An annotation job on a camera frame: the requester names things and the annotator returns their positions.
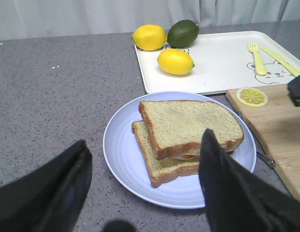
bamboo cutting board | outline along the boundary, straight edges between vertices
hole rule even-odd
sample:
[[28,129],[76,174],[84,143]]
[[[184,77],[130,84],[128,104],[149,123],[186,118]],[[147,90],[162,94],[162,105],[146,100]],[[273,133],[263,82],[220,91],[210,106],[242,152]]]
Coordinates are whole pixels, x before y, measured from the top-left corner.
[[226,97],[261,143],[275,159],[275,171],[291,195],[300,200],[300,107],[288,97],[286,85],[256,87],[268,95],[266,106],[253,108],[236,99],[237,89]]

plastic knife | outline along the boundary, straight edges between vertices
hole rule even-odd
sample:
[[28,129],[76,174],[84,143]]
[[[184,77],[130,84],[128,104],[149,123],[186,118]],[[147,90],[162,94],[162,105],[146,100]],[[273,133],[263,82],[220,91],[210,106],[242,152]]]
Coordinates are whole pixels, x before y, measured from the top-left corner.
[[271,57],[273,57],[276,61],[281,63],[290,73],[292,73],[294,76],[299,76],[300,71],[298,71],[296,68],[294,68],[292,65],[288,64],[285,59],[279,55],[278,53],[270,50],[269,48],[266,47],[261,47],[261,49],[269,54]]

white bread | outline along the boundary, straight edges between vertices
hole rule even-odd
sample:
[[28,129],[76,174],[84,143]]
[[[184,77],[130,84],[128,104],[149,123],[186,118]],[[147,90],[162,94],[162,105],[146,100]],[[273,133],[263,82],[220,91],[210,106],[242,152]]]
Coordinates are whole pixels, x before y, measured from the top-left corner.
[[199,157],[189,161],[173,158],[158,160],[149,143],[148,131],[143,121],[133,122],[132,131],[143,155],[152,187],[157,188],[178,176],[198,173]]
[[211,101],[141,101],[138,108],[158,159],[198,156],[209,128],[226,151],[235,150],[244,133],[233,114]]

speckled countertop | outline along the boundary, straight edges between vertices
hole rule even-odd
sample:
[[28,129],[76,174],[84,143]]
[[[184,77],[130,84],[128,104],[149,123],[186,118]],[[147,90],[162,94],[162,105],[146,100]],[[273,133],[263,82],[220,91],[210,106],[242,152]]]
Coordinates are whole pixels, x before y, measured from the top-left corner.
[[[300,60],[300,21],[201,28],[200,33],[257,30]],[[113,218],[138,231],[210,231],[204,209],[156,206],[124,188],[104,160],[113,114],[145,95],[131,33],[0,41],[0,186],[35,170],[79,139],[93,154],[91,188],[76,232],[98,232]],[[231,107],[225,95],[211,96]],[[287,193],[257,159],[254,174]]]

plastic fork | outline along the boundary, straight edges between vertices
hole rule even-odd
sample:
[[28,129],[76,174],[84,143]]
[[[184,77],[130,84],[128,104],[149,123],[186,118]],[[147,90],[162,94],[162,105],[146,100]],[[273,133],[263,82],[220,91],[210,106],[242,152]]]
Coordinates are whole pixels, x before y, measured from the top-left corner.
[[255,71],[260,76],[265,76],[267,74],[267,70],[265,68],[265,65],[262,61],[262,58],[259,54],[259,48],[257,46],[256,42],[250,42],[248,44],[248,50],[249,52],[253,53],[254,59],[255,59]]

